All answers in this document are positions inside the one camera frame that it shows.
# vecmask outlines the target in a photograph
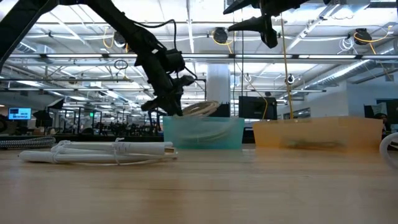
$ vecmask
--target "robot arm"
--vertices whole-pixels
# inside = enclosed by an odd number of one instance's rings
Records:
[[[170,77],[170,73],[185,68],[182,53],[177,49],[167,50],[152,33],[119,11],[111,0],[19,0],[0,22],[0,32],[7,34],[0,40],[0,68],[39,17],[59,4],[86,4],[124,37],[137,54],[135,66],[142,66],[157,96],[142,106],[143,111],[160,107],[168,115],[182,116],[183,86],[195,81],[189,76]]]

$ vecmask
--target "translucent blue bin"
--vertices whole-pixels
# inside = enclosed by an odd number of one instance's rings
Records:
[[[243,118],[163,117],[164,141],[178,149],[241,149]]]

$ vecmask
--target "computer screen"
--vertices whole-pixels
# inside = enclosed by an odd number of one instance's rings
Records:
[[[10,120],[29,120],[32,115],[32,109],[30,108],[9,108],[8,119]]]
[[[239,117],[248,119],[278,119],[277,101],[275,98],[266,97],[268,102],[267,111],[263,97],[240,96],[239,97]]]

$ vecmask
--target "wooden table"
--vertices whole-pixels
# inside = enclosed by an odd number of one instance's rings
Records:
[[[134,166],[23,163],[0,151],[0,223],[398,223],[375,153],[182,151]]]

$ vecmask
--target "plastic bin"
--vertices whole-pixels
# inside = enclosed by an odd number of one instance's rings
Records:
[[[179,149],[241,149],[244,119],[163,117],[164,141]]]
[[[260,121],[253,130],[257,147],[377,151],[382,121],[350,116]]]

